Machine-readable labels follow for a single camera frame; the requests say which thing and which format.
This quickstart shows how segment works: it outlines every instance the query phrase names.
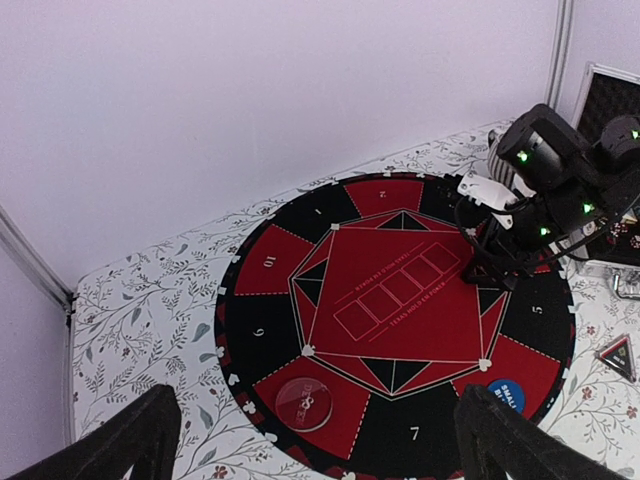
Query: floral tablecloth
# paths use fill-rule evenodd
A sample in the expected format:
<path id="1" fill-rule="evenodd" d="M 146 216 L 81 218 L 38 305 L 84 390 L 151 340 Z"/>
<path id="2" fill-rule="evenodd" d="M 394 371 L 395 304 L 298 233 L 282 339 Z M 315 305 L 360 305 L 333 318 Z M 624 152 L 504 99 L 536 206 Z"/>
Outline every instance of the floral tablecloth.
<path id="1" fill-rule="evenodd" d="M 224 382 L 213 316 L 216 290 L 245 237 L 301 192 L 362 173 L 487 175 L 487 133 L 498 122 L 376 159 L 225 215 L 83 278 L 73 319 L 73 418 L 80 438 L 156 383 L 175 388 L 182 431 L 175 479 L 326 478 L 277 450 L 249 423 Z M 577 340 L 564 389 L 541 423 L 561 442 L 629 478 L 640 478 L 640 387 L 594 358 L 622 333 L 640 353 L 640 302 L 607 280 L 566 265 Z"/>

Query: circular game mat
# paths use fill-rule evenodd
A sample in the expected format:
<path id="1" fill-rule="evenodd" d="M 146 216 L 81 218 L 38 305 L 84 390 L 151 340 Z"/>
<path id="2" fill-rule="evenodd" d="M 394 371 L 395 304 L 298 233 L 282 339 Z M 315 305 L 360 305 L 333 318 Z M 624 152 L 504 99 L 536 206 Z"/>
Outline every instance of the circular game mat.
<path id="1" fill-rule="evenodd" d="M 467 384 L 534 422 L 560 392 L 575 340 L 567 282 L 542 268 L 514 292 L 465 284 L 473 249 L 446 188 L 415 174 L 320 187 L 263 222 L 224 276 L 215 334 L 229 388 L 318 472 L 456 477 Z"/>

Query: red octagon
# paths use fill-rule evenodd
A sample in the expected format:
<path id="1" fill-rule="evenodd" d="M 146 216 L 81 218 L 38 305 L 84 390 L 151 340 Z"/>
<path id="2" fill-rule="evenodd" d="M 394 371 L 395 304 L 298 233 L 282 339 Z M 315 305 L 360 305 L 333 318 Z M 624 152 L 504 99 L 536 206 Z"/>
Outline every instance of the red octagon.
<path id="1" fill-rule="evenodd" d="M 391 397 L 476 371 L 506 295 L 481 315 L 459 275 L 472 254 L 455 228 L 415 212 L 334 225 L 290 279 L 303 354 Z"/>

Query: black segment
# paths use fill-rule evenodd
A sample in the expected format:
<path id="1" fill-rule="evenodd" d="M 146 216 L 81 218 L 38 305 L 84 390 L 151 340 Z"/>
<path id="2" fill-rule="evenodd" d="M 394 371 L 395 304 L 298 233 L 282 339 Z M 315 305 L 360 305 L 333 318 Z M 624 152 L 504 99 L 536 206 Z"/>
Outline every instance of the black segment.
<path id="1" fill-rule="evenodd" d="M 428 367 L 431 362 L 406 362 L 404 360 L 396 360 L 395 371 L 393 372 L 393 392 L 401 389 L 405 383 L 415 377 L 423 369 Z"/>
<path id="2" fill-rule="evenodd" d="M 315 267 L 311 267 L 309 270 L 301 273 L 296 278 L 304 278 L 307 280 L 323 280 L 324 272 L 327 270 L 327 263 L 329 263 L 328 260 L 320 262 L 318 265 L 316 265 Z"/>
<path id="3" fill-rule="evenodd" d="M 420 213 L 434 219 L 455 226 L 453 207 L 458 201 L 453 188 L 446 180 L 434 178 L 422 190 Z M 460 208 L 460 218 L 465 227 L 475 227 L 486 220 L 482 209 L 476 208 L 470 202 L 463 202 Z"/>
<path id="4" fill-rule="evenodd" d="M 296 285 L 300 287 L 300 289 L 304 292 L 311 303 L 313 303 L 316 307 L 318 306 L 318 301 L 320 300 L 320 291 L 322 290 L 322 282 L 318 280 L 304 280 L 304 279 L 295 279 Z"/>
<path id="5" fill-rule="evenodd" d="M 402 213 L 402 229 L 403 230 L 425 230 L 429 229 L 419 223 L 417 220 L 414 220 L 411 215 L 407 215 L 406 213 Z"/>
<path id="6" fill-rule="evenodd" d="M 402 214 L 396 215 L 388 222 L 383 223 L 378 228 L 383 230 L 401 230 L 402 229 Z"/>
<path id="7" fill-rule="evenodd" d="M 484 315 L 491 306 L 498 301 L 504 290 L 497 288 L 479 288 L 478 298 L 480 300 L 480 315 Z"/>
<path id="8" fill-rule="evenodd" d="M 393 389 L 393 360 L 363 358 L 362 361 L 389 391 Z"/>
<path id="9" fill-rule="evenodd" d="M 567 282 L 556 273 L 522 280 L 511 294 L 500 333 L 559 361 L 567 359 L 573 305 Z"/>
<path id="10" fill-rule="evenodd" d="M 379 478 L 422 472 L 448 478 L 460 468 L 453 423 L 457 402 L 450 383 L 393 402 L 372 395 L 351 464 Z"/>
<path id="11" fill-rule="evenodd" d="M 253 385 L 300 354 L 289 295 L 232 297 L 226 315 L 229 355 L 243 382 Z"/>
<path id="12" fill-rule="evenodd" d="M 273 223 L 318 243 L 332 223 L 358 218 L 360 214 L 344 187 L 326 185 L 285 204 L 278 210 Z"/>

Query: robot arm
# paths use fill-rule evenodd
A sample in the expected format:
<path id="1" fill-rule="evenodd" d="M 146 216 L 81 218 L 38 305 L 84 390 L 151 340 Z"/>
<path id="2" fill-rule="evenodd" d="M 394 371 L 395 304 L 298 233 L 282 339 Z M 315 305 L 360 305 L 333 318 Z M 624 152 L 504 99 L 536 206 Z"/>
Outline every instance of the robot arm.
<path id="1" fill-rule="evenodd" d="M 513 123 L 497 153 L 529 196 L 473 174 L 456 181 L 463 198 L 493 217 L 477 239 L 461 230 L 476 247 L 472 263 L 508 288 L 576 247 L 548 256 L 551 243 L 595 220 L 605 223 L 604 233 L 640 198 L 640 121 L 634 116 L 614 119 L 600 141 L 589 145 L 551 108 L 536 105 Z M 471 270 L 466 280 L 479 283 Z"/>

